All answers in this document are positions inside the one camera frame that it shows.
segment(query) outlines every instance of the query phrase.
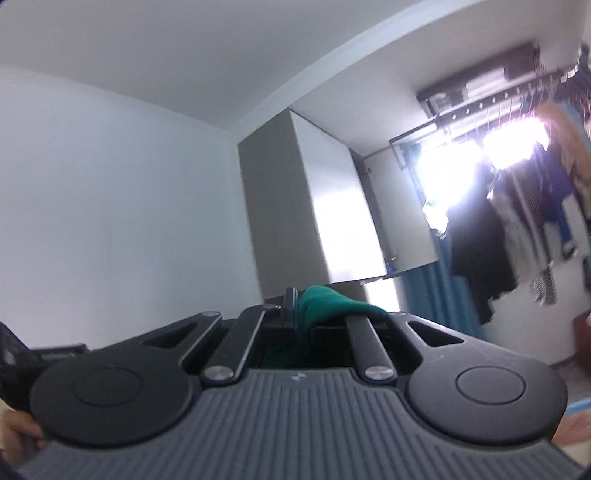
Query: human hand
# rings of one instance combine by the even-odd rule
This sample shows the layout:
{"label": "human hand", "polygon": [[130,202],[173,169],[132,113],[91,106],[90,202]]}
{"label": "human hand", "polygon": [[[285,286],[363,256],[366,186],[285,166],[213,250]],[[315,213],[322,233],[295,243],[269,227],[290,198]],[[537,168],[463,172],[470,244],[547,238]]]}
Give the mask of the human hand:
{"label": "human hand", "polygon": [[28,442],[34,442],[37,449],[43,448],[41,426],[24,411],[6,410],[0,417],[0,438],[4,445],[2,457],[11,465],[18,466],[31,456]]}
{"label": "human hand", "polygon": [[591,441],[591,411],[588,410],[563,417],[552,438],[552,442],[559,446],[589,441]]}

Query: triangular slot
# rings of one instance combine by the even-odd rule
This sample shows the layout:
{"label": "triangular slot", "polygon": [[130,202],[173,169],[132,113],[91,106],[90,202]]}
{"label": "triangular slot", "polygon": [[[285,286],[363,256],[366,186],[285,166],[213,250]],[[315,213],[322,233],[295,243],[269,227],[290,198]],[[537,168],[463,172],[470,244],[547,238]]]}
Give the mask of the triangular slot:
{"label": "triangular slot", "polygon": [[156,338],[151,338],[144,342],[144,345],[155,346],[157,348],[174,348],[180,342],[185,340],[187,335],[193,331],[197,323],[188,323],[182,327],[172,330],[171,332],[163,333]]}
{"label": "triangular slot", "polygon": [[454,337],[421,322],[408,322],[408,325],[428,346],[457,345],[464,342],[461,338]]}

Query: white ceiling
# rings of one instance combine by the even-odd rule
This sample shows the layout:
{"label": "white ceiling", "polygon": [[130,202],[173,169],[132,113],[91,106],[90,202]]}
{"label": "white ceiling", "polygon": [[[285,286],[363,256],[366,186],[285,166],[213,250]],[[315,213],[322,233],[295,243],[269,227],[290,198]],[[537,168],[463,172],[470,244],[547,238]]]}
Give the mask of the white ceiling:
{"label": "white ceiling", "polygon": [[427,120],[415,92],[493,54],[538,41],[548,69],[574,61],[587,0],[487,0],[391,43],[292,107],[361,155]]}
{"label": "white ceiling", "polygon": [[0,63],[229,128],[316,60],[416,1],[5,0]]}

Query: metal screw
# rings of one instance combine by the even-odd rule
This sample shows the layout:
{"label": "metal screw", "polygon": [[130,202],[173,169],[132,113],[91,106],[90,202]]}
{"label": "metal screw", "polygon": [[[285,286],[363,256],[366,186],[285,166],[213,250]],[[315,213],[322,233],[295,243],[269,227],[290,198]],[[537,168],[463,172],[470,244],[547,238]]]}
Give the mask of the metal screw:
{"label": "metal screw", "polygon": [[234,376],[234,370],[226,365],[212,365],[206,368],[204,374],[210,380],[222,382],[232,378]]}
{"label": "metal screw", "polygon": [[374,365],[365,369],[365,376],[370,380],[383,381],[394,376],[394,369],[385,365]]}

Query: teal towel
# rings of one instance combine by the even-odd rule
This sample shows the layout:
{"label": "teal towel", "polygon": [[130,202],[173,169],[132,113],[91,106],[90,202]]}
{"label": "teal towel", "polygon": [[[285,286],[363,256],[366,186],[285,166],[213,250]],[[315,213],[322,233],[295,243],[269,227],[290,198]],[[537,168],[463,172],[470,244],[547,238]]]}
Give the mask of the teal towel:
{"label": "teal towel", "polygon": [[332,288],[314,285],[306,289],[298,305],[298,339],[306,342],[310,339],[310,329],[340,319],[346,315],[364,314],[370,320],[380,321],[388,317],[388,312],[375,305],[351,300]]}
{"label": "teal towel", "polygon": [[263,356],[263,368],[301,368],[314,363],[310,353],[310,330],[332,320],[343,320],[346,315],[364,314],[370,320],[380,321],[388,312],[375,305],[351,300],[332,288],[312,286],[301,295],[298,304],[298,322],[295,325],[297,345],[268,348]]}

